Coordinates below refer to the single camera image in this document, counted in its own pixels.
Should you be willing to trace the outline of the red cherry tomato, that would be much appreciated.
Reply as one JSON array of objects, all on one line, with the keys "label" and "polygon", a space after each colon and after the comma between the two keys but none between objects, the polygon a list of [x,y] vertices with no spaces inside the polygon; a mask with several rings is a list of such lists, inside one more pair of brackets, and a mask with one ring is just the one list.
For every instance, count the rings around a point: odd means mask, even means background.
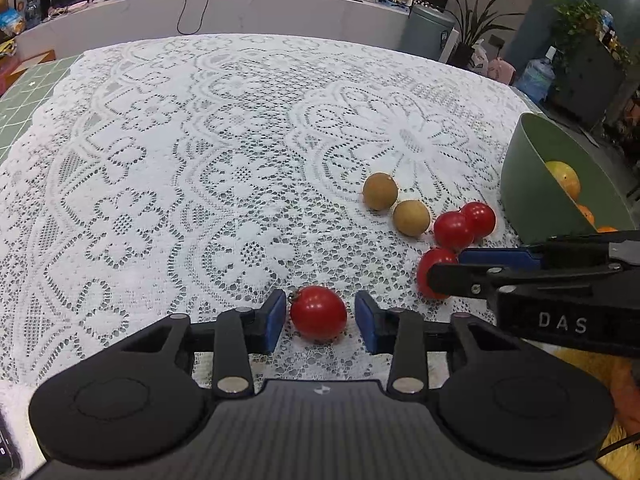
[{"label": "red cherry tomato", "polygon": [[474,240],[484,240],[495,231],[497,217],[487,204],[482,202],[469,202],[465,204],[460,212],[464,215],[466,222],[473,232]]},{"label": "red cherry tomato", "polygon": [[340,336],[345,329],[347,309],[333,290],[306,286],[291,296],[290,318],[304,338],[328,341]]},{"label": "red cherry tomato", "polygon": [[474,232],[462,212],[447,211],[434,223],[434,239],[440,247],[461,252],[473,243]]}]

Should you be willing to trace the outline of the green colander bowl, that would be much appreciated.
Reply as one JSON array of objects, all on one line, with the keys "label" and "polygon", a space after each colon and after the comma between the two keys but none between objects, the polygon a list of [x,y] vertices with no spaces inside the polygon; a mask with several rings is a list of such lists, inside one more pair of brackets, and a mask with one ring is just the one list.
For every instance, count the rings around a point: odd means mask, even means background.
[{"label": "green colander bowl", "polygon": [[[549,160],[566,162],[577,172],[582,185],[577,202],[550,174]],[[623,195],[591,155],[554,122],[534,113],[518,118],[502,163],[500,200],[506,220],[525,244],[596,234],[599,226],[618,232],[636,227]],[[591,210],[595,226],[577,204]]]}]

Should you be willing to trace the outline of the brown longan front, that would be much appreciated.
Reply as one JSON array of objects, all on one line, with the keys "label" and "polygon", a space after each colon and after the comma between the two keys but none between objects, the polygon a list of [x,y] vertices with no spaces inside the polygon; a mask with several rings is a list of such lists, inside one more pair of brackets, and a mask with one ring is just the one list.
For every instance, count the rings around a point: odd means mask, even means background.
[{"label": "brown longan front", "polygon": [[403,200],[393,212],[393,224],[402,235],[419,238],[431,225],[431,214],[420,200]]}]

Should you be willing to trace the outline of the brown longan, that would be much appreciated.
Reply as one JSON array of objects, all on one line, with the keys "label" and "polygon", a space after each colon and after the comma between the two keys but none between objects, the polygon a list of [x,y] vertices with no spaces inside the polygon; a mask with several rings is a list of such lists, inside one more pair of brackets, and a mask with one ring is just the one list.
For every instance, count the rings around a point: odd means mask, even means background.
[{"label": "brown longan", "polygon": [[420,200],[403,200],[393,212],[393,224],[402,235],[419,238],[431,225],[431,214]]},{"label": "brown longan", "polygon": [[389,174],[376,172],[367,177],[362,188],[363,203],[369,209],[381,211],[390,209],[398,197],[398,186]]}]

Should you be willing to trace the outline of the orange-green mango back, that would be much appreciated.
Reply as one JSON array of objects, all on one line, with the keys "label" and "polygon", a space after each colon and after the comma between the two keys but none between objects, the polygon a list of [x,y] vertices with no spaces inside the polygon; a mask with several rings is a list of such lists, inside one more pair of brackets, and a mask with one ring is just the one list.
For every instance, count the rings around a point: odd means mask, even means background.
[{"label": "orange-green mango back", "polygon": [[565,193],[574,202],[577,202],[582,190],[577,172],[566,162],[560,162],[559,160],[549,160],[546,162],[546,167]]}]

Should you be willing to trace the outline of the brown longan back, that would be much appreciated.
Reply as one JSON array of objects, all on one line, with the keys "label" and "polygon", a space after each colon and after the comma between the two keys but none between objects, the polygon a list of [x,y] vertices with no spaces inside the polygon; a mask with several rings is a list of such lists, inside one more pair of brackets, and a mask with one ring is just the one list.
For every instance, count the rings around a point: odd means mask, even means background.
[{"label": "brown longan back", "polygon": [[398,186],[389,174],[376,172],[367,177],[362,188],[363,203],[369,209],[381,211],[390,209],[398,197]]}]

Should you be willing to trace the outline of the white lace tablecloth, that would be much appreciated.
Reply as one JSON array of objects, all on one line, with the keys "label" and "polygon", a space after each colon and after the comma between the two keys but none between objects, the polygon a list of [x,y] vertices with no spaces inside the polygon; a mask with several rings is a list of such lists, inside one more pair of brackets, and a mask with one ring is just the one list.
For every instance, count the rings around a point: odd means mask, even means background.
[{"label": "white lace tablecloth", "polygon": [[389,174],[431,214],[498,208],[529,104],[504,84],[322,39],[204,35],[85,52],[1,162],[1,378],[34,386],[165,315],[320,285],[445,321],[431,235],[362,201]]}]

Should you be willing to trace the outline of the blue water jug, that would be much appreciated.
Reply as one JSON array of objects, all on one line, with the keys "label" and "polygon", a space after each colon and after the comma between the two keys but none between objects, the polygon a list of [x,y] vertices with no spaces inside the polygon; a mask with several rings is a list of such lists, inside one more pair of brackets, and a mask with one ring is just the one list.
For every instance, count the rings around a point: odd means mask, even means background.
[{"label": "blue water jug", "polygon": [[515,83],[515,88],[523,92],[534,103],[540,103],[548,96],[555,80],[553,70],[555,53],[555,47],[550,46],[543,58],[529,61],[521,77]]}]

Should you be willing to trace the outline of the pink piggy toy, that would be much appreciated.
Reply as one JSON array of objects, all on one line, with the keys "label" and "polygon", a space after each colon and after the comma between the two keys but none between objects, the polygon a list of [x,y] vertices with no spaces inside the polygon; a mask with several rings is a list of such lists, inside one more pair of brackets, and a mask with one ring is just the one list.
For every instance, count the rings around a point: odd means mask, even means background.
[{"label": "pink piggy toy", "polygon": [[514,81],[515,73],[515,68],[503,58],[494,58],[487,66],[487,77],[507,86]]}]

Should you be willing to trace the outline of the dark cabinet with ivy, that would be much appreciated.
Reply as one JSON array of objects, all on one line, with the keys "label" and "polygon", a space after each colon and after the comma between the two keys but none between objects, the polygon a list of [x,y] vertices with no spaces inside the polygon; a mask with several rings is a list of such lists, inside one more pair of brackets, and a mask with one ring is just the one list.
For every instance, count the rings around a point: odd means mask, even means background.
[{"label": "dark cabinet with ivy", "polygon": [[558,52],[548,101],[590,129],[606,117],[639,66],[639,52],[620,39],[613,15],[593,0],[552,0],[552,8],[550,40]]}]

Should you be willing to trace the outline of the potted plant by bin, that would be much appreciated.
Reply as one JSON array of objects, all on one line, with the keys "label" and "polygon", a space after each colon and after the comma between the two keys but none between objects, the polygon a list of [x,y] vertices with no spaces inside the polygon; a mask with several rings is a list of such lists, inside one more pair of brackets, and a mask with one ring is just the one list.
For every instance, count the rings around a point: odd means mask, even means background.
[{"label": "potted plant by bin", "polygon": [[466,70],[474,53],[474,44],[486,32],[492,30],[506,30],[513,32],[514,28],[499,24],[500,18],[516,18],[523,16],[522,12],[500,12],[494,10],[498,0],[489,0],[483,9],[480,8],[480,0],[470,3],[470,0],[454,0],[457,10],[447,10],[458,26],[459,38],[454,52],[451,53],[448,63],[457,68]]}]

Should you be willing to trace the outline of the grey trash bin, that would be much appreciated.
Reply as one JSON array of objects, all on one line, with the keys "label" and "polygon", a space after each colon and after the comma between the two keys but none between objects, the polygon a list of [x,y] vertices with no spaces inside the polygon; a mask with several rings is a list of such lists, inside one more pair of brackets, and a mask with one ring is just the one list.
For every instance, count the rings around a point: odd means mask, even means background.
[{"label": "grey trash bin", "polygon": [[399,50],[438,61],[453,29],[454,18],[450,14],[415,4],[402,32]]}]

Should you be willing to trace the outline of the green grid cutting mat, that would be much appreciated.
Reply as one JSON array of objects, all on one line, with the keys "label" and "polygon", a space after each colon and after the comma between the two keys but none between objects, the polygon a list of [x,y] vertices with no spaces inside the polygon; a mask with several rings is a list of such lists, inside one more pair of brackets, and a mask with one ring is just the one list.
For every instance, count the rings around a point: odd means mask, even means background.
[{"label": "green grid cutting mat", "polygon": [[80,55],[29,67],[1,97],[1,161],[32,124],[32,115],[49,99],[55,85],[63,79]]}]

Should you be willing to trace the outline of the white tv console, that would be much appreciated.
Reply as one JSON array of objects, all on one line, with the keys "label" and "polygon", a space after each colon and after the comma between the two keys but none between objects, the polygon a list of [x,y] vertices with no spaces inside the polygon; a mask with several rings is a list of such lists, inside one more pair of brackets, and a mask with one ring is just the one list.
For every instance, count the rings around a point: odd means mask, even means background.
[{"label": "white tv console", "polygon": [[127,41],[191,34],[317,37],[396,50],[408,14],[352,0],[108,0],[16,38],[21,58],[58,58]]}]

